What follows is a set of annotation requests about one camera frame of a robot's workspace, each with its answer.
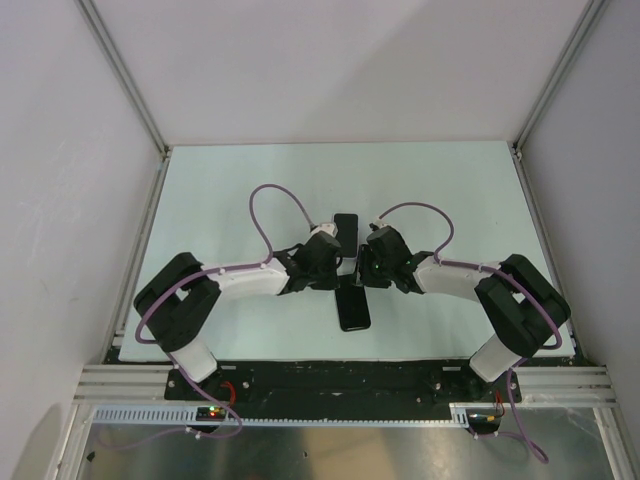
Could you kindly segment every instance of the white table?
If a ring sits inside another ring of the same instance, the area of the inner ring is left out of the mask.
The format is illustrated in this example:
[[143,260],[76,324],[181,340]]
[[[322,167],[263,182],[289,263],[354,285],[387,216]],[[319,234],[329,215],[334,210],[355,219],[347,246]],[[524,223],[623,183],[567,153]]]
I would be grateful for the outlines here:
[[[388,207],[423,201],[445,210],[456,236],[444,257],[488,262],[526,255],[549,278],[542,250],[504,142],[298,144],[176,147],[171,157],[136,292],[177,253],[209,265],[258,261],[266,249],[248,212],[261,183],[298,195],[312,219],[357,213],[360,239]],[[262,191],[256,213],[276,249],[304,242],[308,228],[289,198]],[[388,217],[412,251],[433,250],[447,236],[437,214],[409,207]],[[333,292],[220,301],[203,328],[220,359],[436,359],[471,356],[492,334],[475,302],[446,295],[366,291],[372,326],[340,330]],[[132,308],[120,359],[165,360],[133,333]],[[574,353],[564,345],[541,355]]]

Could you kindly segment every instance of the metal frame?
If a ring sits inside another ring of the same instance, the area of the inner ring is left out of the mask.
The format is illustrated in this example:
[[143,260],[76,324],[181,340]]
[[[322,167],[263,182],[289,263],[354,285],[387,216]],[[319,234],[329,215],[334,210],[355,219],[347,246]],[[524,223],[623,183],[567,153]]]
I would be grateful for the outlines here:
[[[115,309],[102,357],[113,344],[121,342],[124,322],[128,313],[128,305],[133,296],[142,258],[151,233],[151,225],[155,216],[160,192],[167,173],[170,148],[165,143],[153,117],[147,108],[143,97],[129,73],[122,56],[118,52],[103,19],[101,18],[93,0],[76,0],[76,3],[87,21],[89,29],[103,50],[107,62],[121,83],[124,93],[131,101],[138,113],[148,135],[152,139],[164,161],[158,169],[154,185],[147,202],[144,217],[137,235],[137,242],[129,259],[127,275],[120,291],[117,308]],[[531,113],[528,115],[513,149],[514,165],[520,179],[527,204],[536,227],[538,238],[543,247],[545,259],[551,271],[552,280],[562,290],[547,231],[539,214],[534,194],[530,188],[520,153],[531,131],[540,120],[553,98],[559,85],[566,77],[575,58],[584,45],[585,40],[593,30],[608,0],[591,0],[580,21],[576,25],[560,58],[554,66],[549,79],[540,93]],[[169,402],[164,400],[164,389],[167,375],[172,366],[164,365],[88,365],[85,367],[76,395],[64,438],[58,446],[55,460],[57,463],[50,472],[49,478],[58,480],[73,480],[80,471],[84,448],[89,438],[89,431],[96,412],[105,409],[131,410],[136,407],[146,411],[171,411],[179,408],[192,408],[206,402]],[[637,458],[633,449],[629,447],[624,424],[613,391],[611,380],[604,367],[521,367],[518,369],[521,390],[523,394],[522,406],[525,408],[593,408],[596,421],[610,460],[611,468],[616,479],[634,478],[634,473],[640,475]],[[460,412],[469,408],[470,404],[451,404],[452,412]],[[282,426],[285,422],[275,422]],[[367,426],[380,426],[370,422]]]

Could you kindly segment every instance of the black smartphone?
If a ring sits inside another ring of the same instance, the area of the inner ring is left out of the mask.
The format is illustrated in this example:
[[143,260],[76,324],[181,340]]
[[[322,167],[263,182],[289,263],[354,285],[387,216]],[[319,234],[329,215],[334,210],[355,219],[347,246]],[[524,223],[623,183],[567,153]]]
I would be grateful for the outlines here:
[[340,328],[344,332],[366,330],[371,326],[371,317],[364,287],[353,285],[351,275],[342,275],[339,280],[340,288],[335,291],[335,295]]
[[351,259],[358,256],[358,216],[355,213],[336,213],[333,223],[338,228],[336,240],[340,243],[342,257]]

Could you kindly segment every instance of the white wall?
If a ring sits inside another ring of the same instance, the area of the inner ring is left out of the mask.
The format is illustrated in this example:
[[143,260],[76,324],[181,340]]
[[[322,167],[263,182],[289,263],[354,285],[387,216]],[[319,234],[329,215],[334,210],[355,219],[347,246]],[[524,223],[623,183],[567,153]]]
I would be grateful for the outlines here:
[[525,145],[579,338],[640,451],[640,2],[613,1]]
[[587,0],[97,0],[167,141],[513,140]]
[[42,477],[158,157],[71,0],[0,6],[0,478]]

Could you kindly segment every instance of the purple cable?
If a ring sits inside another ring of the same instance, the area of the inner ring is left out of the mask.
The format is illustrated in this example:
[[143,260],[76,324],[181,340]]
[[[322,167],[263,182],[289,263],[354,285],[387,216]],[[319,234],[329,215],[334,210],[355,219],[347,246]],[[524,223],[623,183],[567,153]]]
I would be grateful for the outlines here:
[[[230,265],[228,267],[224,267],[225,270],[228,271],[228,272],[230,272],[230,271],[233,272],[233,271],[237,271],[237,270],[248,270],[248,269],[251,269],[251,268],[259,268],[260,265],[262,265],[263,263],[269,263],[273,259],[273,246],[271,245],[271,242],[269,241],[269,237],[267,237],[266,233],[264,233],[264,230],[262,229],[262,226],[260,225],[260,222],[258,221],[258,219],[256,217],[256,214],[255,214],[255,210],[254,210],[255,196],[260,190],[264,190],[265,188],[275,188],[276,190],[280,190],[280,191],[286,193],[296,203],[296,205],[298,206],[298,208],[300,209],[300,211],[304,215],[304,218],[307,221],[307,223],[309,224],[309,226],[312,227],[312,228],[314,226],[314,223],[311,220],[311,217],[309,217],[309,214],[307,213],[307,210],[304,208],[304,206],[302,205],[300,200],[298,200],[298,197],[296,197],[289,189],[287,189],[287,188],[285,188],[285,187],[283,187],[281,185],[277,185],[275,183],[265,183],[263,185],[260,185],[260,186],[256,187],[253,190],[253,192],[251,192],[251,195],[249,196],[249,214],[251,215],[251,221],[253,222],[254,226],[256,227],[256,230],[258,230],[258,233],[260,234],[260,237],[262,237],[262,240],[264,240],[264,243],[267,246],[267,257],[261,262],[247,263],[247,264],[244,264],[244,265]],[[136,339],[136,341],[138,343],[142,343],[142,344],[145,344],[145,345],[152,345],[152,344],[157,343],[155,340],[148,340],[148,339],[142,338],[142,329],[145,327],[145,325],[147,324],[147,322],[149,321],[151,316],[156,312],[156,310],[158,310],[160,305],[162,305],[171,295],[176,293],[180,288],[182,288],[187,283],[192,282],[193,280],[195,280],[197,278],[204,277],[205,275],[212,275],[212,274],[218,273],[220,271],[220,268],[222,268],[222,267],[208,268],[206,270],[202,270],[200,272],[197,272],[197,273],[194,273],[192,275],[189,275],[188,277],[183,278],[182,280],[177,282],[175,285],[173,285],[171,288],[169,288],[166,292],[164,292],[151,305],[151,307],[149,307],[149,310],[147,310],[146,313],[142,316],[142,319],[140,320],[140,323],[136,327],[136,331],[135,331],[135,339]],[[171,361],[174,364],[177,364],[177,362],[175,361],[175,358],[171,354],[168,354],[168,357],[171,359]],[[226,405],[226,404],[220,402],[219,400],[217,400],[216,398],[212,397],[207,392],[202,390],[200,388],[200,386],[198,386],[198,384],[196,382],[194,382],[182,368],[178,368],[178,370],[180,371],[180,373],[182,374],[184,379],[187,381],[187,383],[189,383],[191,388],[193,388],[203,398],[207,399],[208,401],[210,401],[215,406],[225,409],[238,422],[237,428],[235,430],[229,432],[229,433],[223,433],[223,434],[217,434],[216,435],[215,433],[196,432],[196,435],[199,435],[200,437],[205,437],[205,438],[229,438],[229,437],[233,437],[233,436],[237,435],[238,433],[240,433],[240,431],[242,430],[242,419],[235,412],[235,410],[233,410],[229,405]],[[97,438],[97,442],[102,447],[108,448],[110,450],[128,450],[130,448],[135,448],[135,447],[138,447],[140,445],[144,445],[145,443],[151,442],[151,441],[155,440],[156,438],[163,437],[165,435],[169,435],[169,434],[172,434],[172,433],[178,433],[178,432],[184,432],[184,431],[186,431],[186,430],[184,428],[182,428],[182,427],[170,428],[170,429],[158,432],[155,435],[152,435],[152,436],[150,436],[150,437],[148,437],[148,438],[146,438],[144,440],[141,440],[139,442],[132,443],[130,445],[124,445],[124,446],[121,446],[121,447],[113,447],[113,446],[110,446],[110,445],[106,445],[104,442],[102,442],[102,440],[100,440],[99,437]]]
[[[550,345],[550,346],[544,346],[543,345],[541,347],[541,349],[544,349],[544,350],[557,350],[558,348],[560,348],[562,346],[562,336],[560,335],[560,331],[558,330],[558,327],[553,322],[553,320],[551,319],[549,314],[542,307],[542,305],[540,305],[540,303],[533,297],[533,295],[531,295],[531,293],[529,293],[529,291],[527,291],[527,289],[524,288],[511,275],[507,275],[506,273],[504,273],[501,270],[498,270],[497,268],[489,267],[487,265],[481,265],[479,263],[458,262],[458,261],[454,261],[454,260],[442,260],[440,258],[440,252],[447,245],[449,245],[449,243],[451,243],[451,240],[453,239],[453,234],[455,232],[455,229],[454,229],[454,226],[453,226],[453,221],[451,220],[449,215],[447,215],[443,210],[441,210],[438,207],[435,207],[433,205],[430,205],[428,203],[404,202],[404,203],[400,203],[398,205],[395,205],[395,206],[391,207],[389,210],[387,210],[382,215],[380,215],[379,218],[382,219],[382,218],[386,217],[389,213],[393,212],[394,210],[397,210],[400,207],[406,207],[406,206],[425,207],[425,208],[428,208],[429,210],[433,210],[434,212],[437,212],[442,217],[444,217],[444,219],[449,224],[449,237],[438,248],[436,248],[435,252],[433,253],[433,257],[434,257],[435,261],[439,265],[447,265],[447,266],[450,266],[450,267],[458,267],[458,268],[467,268],[467,269],[471,269],[471,270],[480,270],[480,271],[483,271],[483,272],[488,272],[488,273],[491,273],[491,274],[498,275],[500,278],[503,278],[504,280],[509,282],[517,291],[519,291],[520,293],[522,293],[524,295],[524,297],[529,301],[529,303],[531,303],[531,305],[533,305],[533,307],[538,311],[538,313],[542,316],[542,318],[544,318],[545,322],[547,323],[547,325],[549,326],[549,328],[553,332],[553,335],[554,335],[554,337],[556,339],[556,343],[554,345]],[[521,358],[512,367],[510,367],[509,370],[507,370],[507,378],[506,378],[507,385],[511,384],[511,377],[513,375],[513,369],[516,368],[516,367],[519,367],[520,365],[522,365],[526,361],[527,361],[526,358]],[[549,463],[549,457],[544,452],[544,450],[542,450],[542,448],[540,448],[535,442],[533,442],[533,440],[531,440],[531,438],[529,438],[529,435],[527,434],[527,431],[524,428],[524,423],[522,421],[522,417],[520,416],[520,413],[518,412],[518,410],[516,408],[516,403],[515,403],[515,401],[513,399],[513,393],[511,392],[511,389],[507,389],[507,395],[509,397],[509,404],[511,405],[511,411],[513,412],[513,418],[516,421],[516,425],[518,425],[518,429],[520,430],[520,433],[500,432],[498,435],[502,436],[502,437],[515,438],[515,439],[524,441],[527,444],[527,446],[529,447],[529,449],[531,449],[531,451],[533,452],[534,456],[541,463],[548,464]],[[495,437],[495,435],[493,435],[493,434],[477,435],[473,431],[473,428],[471,428],[471,427],[469,428],[469,431],[471,433],[473,433],[474,436],[476,436],[477,438]]]

